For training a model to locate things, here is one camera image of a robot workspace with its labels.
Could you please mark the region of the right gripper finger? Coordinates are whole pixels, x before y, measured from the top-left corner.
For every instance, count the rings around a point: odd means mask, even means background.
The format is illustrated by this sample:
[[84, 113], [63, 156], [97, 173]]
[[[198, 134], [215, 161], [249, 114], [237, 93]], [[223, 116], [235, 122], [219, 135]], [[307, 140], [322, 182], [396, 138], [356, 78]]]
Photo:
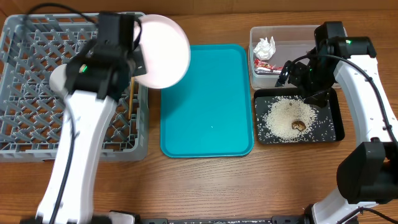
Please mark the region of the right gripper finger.
[[328, 104], [329, 97], [330, 97], [330, 91], [324, 90], [324, 91], [319, 91], [318, 93], [315, 93], [312, 96], [306, 97], [303, 102], [308, 105], [324, 108]]
[[294, 68], [294, 63], [292, 61], [286, 61], [280, 75], [275, 83], [275, 87], [283, 87], [286, 83], [290, 83], [290, 75], [292, 74], [292, 69]]

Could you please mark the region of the wooden chopstick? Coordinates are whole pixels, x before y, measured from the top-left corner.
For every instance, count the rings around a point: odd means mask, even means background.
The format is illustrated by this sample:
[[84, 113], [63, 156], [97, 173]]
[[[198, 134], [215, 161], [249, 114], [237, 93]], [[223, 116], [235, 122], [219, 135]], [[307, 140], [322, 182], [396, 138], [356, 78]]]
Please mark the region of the wooden chopstick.
[[134, 78], [131, 77], [130, 86], [129, 86], [129, 110], [128, 110], [129, 120], [131, 119], [132, 116], [133, 99], [134, 99]]

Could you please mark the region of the red snack wrapper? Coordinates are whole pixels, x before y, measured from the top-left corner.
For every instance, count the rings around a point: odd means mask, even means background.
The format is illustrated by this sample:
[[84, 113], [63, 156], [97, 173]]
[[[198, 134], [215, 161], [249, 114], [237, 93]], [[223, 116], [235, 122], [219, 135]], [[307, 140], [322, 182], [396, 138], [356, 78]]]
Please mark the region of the red snack wrapper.
[[275, 73], [280, 74], [283, 67], [277, 67], [275, 65], [270, 65], [269, 63], [255, 59], [254, 60], [254, 71], [257, 74]]

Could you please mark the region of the brown food scrap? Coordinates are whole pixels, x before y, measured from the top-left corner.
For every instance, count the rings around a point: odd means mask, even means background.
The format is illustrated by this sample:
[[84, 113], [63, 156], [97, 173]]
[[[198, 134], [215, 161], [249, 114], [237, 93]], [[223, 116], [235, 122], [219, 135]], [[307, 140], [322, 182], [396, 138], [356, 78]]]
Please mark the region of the brown food scrap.
[[306, 130], [306, 128], [307, 127], [303, 121], [296, 120], [296, 121], [292, 122], [292, 129], [296, 129], [296, 130], [302, 132], [302, 131]]

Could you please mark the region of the white round plate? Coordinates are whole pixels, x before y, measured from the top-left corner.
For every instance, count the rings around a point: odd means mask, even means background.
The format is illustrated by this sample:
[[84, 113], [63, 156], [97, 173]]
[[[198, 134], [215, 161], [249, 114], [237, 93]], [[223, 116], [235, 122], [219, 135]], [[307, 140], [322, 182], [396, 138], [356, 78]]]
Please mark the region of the white round plate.
[[152, 89], [177, 84], [190, 65], [190, 43], [183, 29], [168, 17], [148, 14], [140, 18], [139, 42], [146, 73], [135, 81]]

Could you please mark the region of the white tissue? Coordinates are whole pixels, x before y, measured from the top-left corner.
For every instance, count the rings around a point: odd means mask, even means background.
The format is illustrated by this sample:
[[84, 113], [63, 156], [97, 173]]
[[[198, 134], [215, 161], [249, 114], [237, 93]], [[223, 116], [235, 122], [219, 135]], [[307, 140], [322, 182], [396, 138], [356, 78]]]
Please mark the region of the white tissue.
[[272, 36], [270, 40], [260, 38], [255, 46], [253, 53], [259, 60], [269, 60], [276, 52], [275, 40]]

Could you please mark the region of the grey bowl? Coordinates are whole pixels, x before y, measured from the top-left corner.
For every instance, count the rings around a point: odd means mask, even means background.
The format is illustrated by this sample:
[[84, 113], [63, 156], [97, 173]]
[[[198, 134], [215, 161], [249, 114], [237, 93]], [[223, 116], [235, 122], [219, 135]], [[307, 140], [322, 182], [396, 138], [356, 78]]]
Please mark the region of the grey bowl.
[[68, 90], [65, 88], [66, 64], [59, 65], [50, 75], [49, 85], [50, 89], [59, 97], [65, 98], [68, 95]]

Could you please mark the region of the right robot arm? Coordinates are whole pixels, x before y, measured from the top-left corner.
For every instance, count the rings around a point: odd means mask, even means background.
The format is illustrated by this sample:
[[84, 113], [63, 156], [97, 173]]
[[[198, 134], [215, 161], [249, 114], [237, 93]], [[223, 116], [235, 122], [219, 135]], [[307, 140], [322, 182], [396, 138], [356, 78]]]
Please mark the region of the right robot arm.
[[397, 198], [397, 118], [379, 78], [376, 51], [368, 37], [331, 37], [287, 61], [276, 81], [296, 86], [310, 105], [324, 107], [338, 83], [356, 133], [356, 149], [338, 166], [337, 187], [308, 207], [305, 223], [347, 223], [357, 214]]

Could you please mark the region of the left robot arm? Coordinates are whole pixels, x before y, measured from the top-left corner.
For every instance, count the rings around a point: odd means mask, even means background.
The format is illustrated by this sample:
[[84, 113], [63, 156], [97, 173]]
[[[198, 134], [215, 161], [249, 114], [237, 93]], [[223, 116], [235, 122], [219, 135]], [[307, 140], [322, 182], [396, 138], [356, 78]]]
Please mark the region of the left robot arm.
[[138, 41], [91, 40], [50, 86], [65, 103], [62, 133], [49, 184], [34, 217], [21, 223], [91, 223], [100, 150], [123, 91], [133, 75], [145, 74]]

